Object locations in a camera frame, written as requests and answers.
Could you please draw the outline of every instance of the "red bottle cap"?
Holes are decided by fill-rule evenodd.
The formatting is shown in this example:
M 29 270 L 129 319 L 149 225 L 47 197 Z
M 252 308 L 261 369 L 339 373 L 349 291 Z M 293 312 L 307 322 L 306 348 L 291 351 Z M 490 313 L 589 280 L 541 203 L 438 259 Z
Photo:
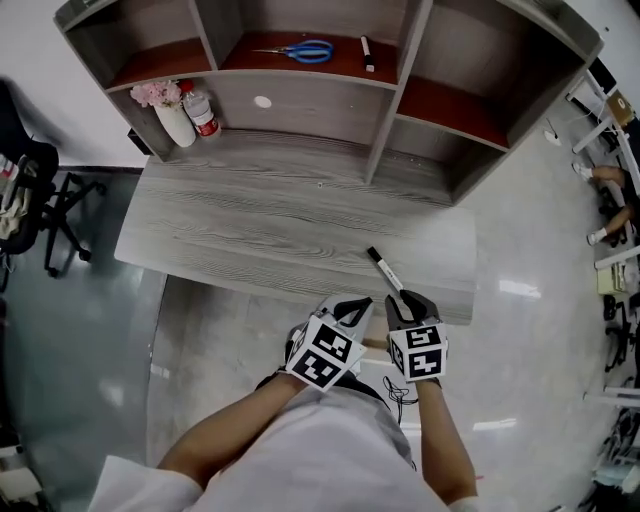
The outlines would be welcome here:
M 193 80 L 180 80 L 178 86 L 182 92 L 193 91 Z

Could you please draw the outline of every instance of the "white wall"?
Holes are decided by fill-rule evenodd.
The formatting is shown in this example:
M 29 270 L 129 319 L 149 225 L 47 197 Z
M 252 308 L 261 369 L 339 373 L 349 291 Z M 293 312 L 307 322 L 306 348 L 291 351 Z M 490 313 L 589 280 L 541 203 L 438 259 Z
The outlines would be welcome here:
M 567 0 L 605 41 L 600 59 L 640 112 L 640 16 L 627 0 Z
M 0 0 L 0 77 L 18 89 L 27 131 L 53 143 L 62 165 L 142 167 L 129 125 L 58 32 L 63 0 Z

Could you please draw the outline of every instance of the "white marker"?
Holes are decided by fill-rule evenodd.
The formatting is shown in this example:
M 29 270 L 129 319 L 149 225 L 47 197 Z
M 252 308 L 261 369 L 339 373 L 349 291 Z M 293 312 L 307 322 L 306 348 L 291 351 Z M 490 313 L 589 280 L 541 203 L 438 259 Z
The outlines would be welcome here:
M 404 290 L 404 286 L 400 282 L 400 279 L 398 279 L 398 277 L 393 273 L 393 270 L 391 270 L 391 267 L 387 265 L 387 262 L 382 259 L 382 256 L 380 256 L 378 251 L 376 251 L 375 247 L 369 247 L 367 252 L 369 253 L 369 256 L 373 258 L 373 261 L 378 264 L 380 270 L 382 270 L 384 275 L 387 276 L 387 279 L 391 282 L 398 293 L 400 293 L 401 290 Z
M 376 68 L 373 65 L 373 57 L 369 50 L 369 41 L 367 41 L 367 36 L 362 36 L 360 41 L 362 41 L 362 51 L 364 52 L 364 69 L 369 73 L 373 73 Z

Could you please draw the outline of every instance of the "scissors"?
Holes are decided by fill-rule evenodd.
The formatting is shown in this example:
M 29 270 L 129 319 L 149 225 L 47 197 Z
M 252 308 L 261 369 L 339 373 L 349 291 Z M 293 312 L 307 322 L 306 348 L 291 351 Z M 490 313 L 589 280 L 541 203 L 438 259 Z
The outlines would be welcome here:
M 253 51 L 286 55 L 302 64 L 320 64 L 331 60 L 331 57 L 333 57 L 333 45 L 321 39 L 310 39 L 289 46 L 276 46 L 275 48 Z

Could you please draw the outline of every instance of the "tiled floor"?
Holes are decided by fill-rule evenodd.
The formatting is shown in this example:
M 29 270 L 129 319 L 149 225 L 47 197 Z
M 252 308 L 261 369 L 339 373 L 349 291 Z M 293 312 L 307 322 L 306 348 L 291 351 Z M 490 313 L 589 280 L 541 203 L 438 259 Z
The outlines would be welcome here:
M 42 233 L 14 258 L 4 295 L 6 399 L 30 466 L 59 512 L 87 509 L 108 453 L 144 460 L 149 345 L 164 289 L 163 275 L 113 257 L 137 176 L 96 179 L 107 196 L 92 193 L 70 213 L 93 251 L 91 264 L 59 235 L 54 265 L 66 271 L 51 279 Z
M 614 416 L 582 401 L 602 382 L 607 344 L 594 249 L 585 241 L 600 224 L 595 194 L 570 167 L 571 142 L 589 130 L 584 119 L 567 122 L 579 116 L 562 104 L 551 122 L 564 145 L 537 130 L 461 205 L 476 215 L 478 292 L 471 325 L 449 329 L 444 389 L 483 477 L 486 510 L 577 503 Z M 287 331 L 309 312 L 203 285 L 172 286 L 180 298 L 166 306 L 156 341 L 170 348 L 154 354 L 148 402 L 151 463 L 185 429 L 271 373 Z M 186 318 L 182 327 L 177 318 Z M 384 368 L 363 365 L 363 377 L 379 385 Z M 407 422 L 415 417 L 405 414 Z

